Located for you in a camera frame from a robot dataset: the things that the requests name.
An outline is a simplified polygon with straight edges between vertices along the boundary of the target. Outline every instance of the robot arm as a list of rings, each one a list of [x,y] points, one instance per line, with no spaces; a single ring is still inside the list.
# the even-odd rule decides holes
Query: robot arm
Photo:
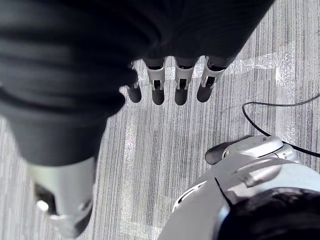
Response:
[[[178,198],[159,240],[316,239],[319,182],[278,137],[243,139]]]

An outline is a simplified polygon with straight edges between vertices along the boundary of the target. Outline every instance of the floor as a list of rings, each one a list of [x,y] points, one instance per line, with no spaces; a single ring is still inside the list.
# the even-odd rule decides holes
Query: floor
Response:
[[[206,103],[196,98],[203,65],[201,58],[188,101],[178,106],[174,61],[169,58],[166,99],[156,106],[146,68],[136,62],[142,101],[128,100],[108,120],[94,213],[80,240],[157,239],[176,198],[209,167],[206,150],[258,134],[242,114],[243,103],[295,103],[320,92],[320,1],[276,1]],[[248,113],[269,133],[320,152],[319,105],[320,100],[291,108],[249,106]],[[320,171],[319,159],[298,155],[303,164]],[[4,119],[0,119],[0,189],[0,240],[64,239],[35,208],[25,163]]]

